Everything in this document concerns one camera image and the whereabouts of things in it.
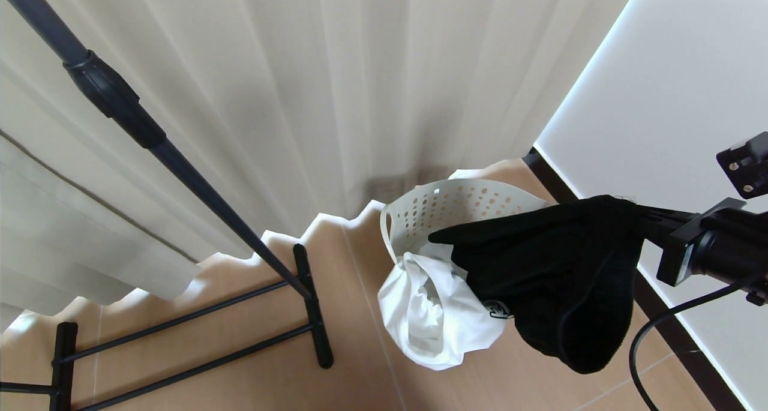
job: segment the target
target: black baseboard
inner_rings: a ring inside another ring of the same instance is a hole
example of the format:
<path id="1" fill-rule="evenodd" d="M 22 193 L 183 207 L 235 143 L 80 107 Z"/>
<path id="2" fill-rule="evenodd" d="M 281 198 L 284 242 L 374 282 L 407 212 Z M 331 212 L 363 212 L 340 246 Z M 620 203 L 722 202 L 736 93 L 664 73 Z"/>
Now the black baseboard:
<path id="1" fill-rule="evenodd" d="M 578 200 L 578 197 L 536 149 L 531 149 L 523 160 L 557 202 L 567 203 Z M 669 309 L 639 271 L 634 280 L 634 299 L 648 318 L 653 318 Z M 677 318 L 673 317 L 656 328 L 696 384 L 699 385 L 714 409 L 718 411 L 744 411 L 744 406 L 722 380 L 721 375 L 715 370 L 710 360 L 702 353 L 691 335 L 688 334 L 688 330 L 680 324 Z"/>

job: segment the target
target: tile floor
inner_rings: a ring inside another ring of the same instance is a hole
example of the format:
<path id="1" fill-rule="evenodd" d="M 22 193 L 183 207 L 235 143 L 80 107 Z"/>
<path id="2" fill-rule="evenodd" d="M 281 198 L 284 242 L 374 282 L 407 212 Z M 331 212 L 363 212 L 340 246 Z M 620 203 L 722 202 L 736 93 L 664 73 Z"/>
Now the tile floor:
<path id="1" fill-rule="evenodd" d="M 487 178 L 551 200 L 520 160 L 489 167 Z M 510 324 L 490 350 L 460 367 L 433 372 L 413 364 L 382 328 L 376 292 L 392 263 L 379 233 L 380 204 L 356 219 L 320 215 L 299 241 L 307 246 L 335 365 L 318 367 L 309 334 L 203 375 L 114 406 L 142 410 L 644 410 L 630 381 L 628 343 L 600 373 L 572 373 L 529 348 Z M 267 233 L 267 245 L 294 269 L 296 239 Z M 99 307 L 74 301 L 58 316 L 25 316 L 2 335 L 2 379 L 49 383 L 55 326 L 80 325 L 79 348 L 93 346 L 278 280 L 260 260 L 214 256 L 173 301 L 134 291 Z M 630 337 L 647 320 L 639 307 Z M 305 323 L 304 305 L 285 287 L 215 314 L 96 354 L 75 365 L 74 408 L 122 394 Z M 639 355 L 647 388 L 661 409 L 712 409 L 660 335 Z M 46 397 L 0 395 L 2 411 L 47 409 Z"/>

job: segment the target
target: clothes rack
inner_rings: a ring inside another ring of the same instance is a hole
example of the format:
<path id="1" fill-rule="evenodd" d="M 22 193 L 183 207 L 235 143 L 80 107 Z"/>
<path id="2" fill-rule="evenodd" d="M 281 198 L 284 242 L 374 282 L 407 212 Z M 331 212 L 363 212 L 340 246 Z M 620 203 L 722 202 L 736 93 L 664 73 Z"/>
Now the clothes rack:
<path id="1" fill-rule="evenodd" d="M 260 296 L 269 291 L 290 285 L 304 297 L 308 322 L 304 326 L 283 332 L 276 337 L 248 346 L 235 353 L 215 359 L 207 364 L 198 365 L 168 378 L 147 384 L 117 395 L 107 400 L 81 408 L 80 411 L 96 411 L 108 406 L 122 403 L 126 400 L 148 394 L 183 379 L 195 376 L 208 370 L 227 364 L 236 359 L 263 350 L 269 346 L 288 340 L 296 335 L 310 332 L 312 334 L 318 364 L 329 368 L 334 364 L 334 354 L 331 351 L 328 334 L 323 322 L 319 299 L 315 289 L 307 250 L 296 244 L 293 255 L 296 259 L 294 276 L 283 263 L 259 239 L 257 234 L 238 216 L 224 198 L 206 181 L 206 179 L 181 154 L 176 146 L 168 140 L 165 132 L 151 118 L 148 112 L 139 104 L 138 95 L 126 81 L 109 65 L 104 63 L 92 50 L 88 50 L 72 33 L 66 23 L 53 10 L 46 0 L 8 0 L 27 23 L 49 45 L 63 61 L 77 88 L 104 113 L 123 128 L 142 148 L 148 149 L 168 170 L 176 176 L 197 198 L 228 225 L 246 244 L 253 249 L 269 266 L 283 278 L 280 282 L 264 286 L 257 290 L 236 296 L 227 301 L 210 305 L 193 313 L 180 316 L 174 320 L 157 324 L 139 332 L 126 335 L 101 345 L 76 350 L 77 324 L 60 323 L 56 329 L 54 358 L 52 361 L 53 374 L 50 385 L 5 383 L 0 382 L 0 392 L 16 392 L 17 394 L 44 394 L 50 397 L 49 411 L 70 411 L 71 390 L 74 378 L 74 362 L 77 359 L 95 353 L 107 351 L 115 346 L 155 334 L 164 329 L 178 326 L 199 316 L 208 315 L 217 310 Z"/>

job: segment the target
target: black cloth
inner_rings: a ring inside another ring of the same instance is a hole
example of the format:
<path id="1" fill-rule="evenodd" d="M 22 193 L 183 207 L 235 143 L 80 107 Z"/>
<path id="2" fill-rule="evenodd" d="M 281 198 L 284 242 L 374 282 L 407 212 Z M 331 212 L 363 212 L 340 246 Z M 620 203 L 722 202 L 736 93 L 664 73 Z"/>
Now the black cloth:
<path id="1" fill-rule="evenodd" d="M 603 369 L 632 318 L 642 206 L 603 195 L 430 234 L 483 302 L 501 302 L 522 338 L 578 373 Z"/>

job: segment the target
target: laundry basket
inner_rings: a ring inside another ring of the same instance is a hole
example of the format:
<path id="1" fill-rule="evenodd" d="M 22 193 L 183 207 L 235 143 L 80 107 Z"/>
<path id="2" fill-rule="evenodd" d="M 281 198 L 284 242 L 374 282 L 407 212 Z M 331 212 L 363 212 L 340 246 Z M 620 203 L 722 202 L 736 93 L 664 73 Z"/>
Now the laundry basket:
<path id="1" fill-rule="evenodd" d="M 546 208 L 551 204 L 511 184 L 489 179 L 445 179 L 415 187 L 381 212 L 381 231 L 392 261 L 414 252 L 434 231 L 459 223 Z M 391 224 L 387 231 L 387 217 Z"/>

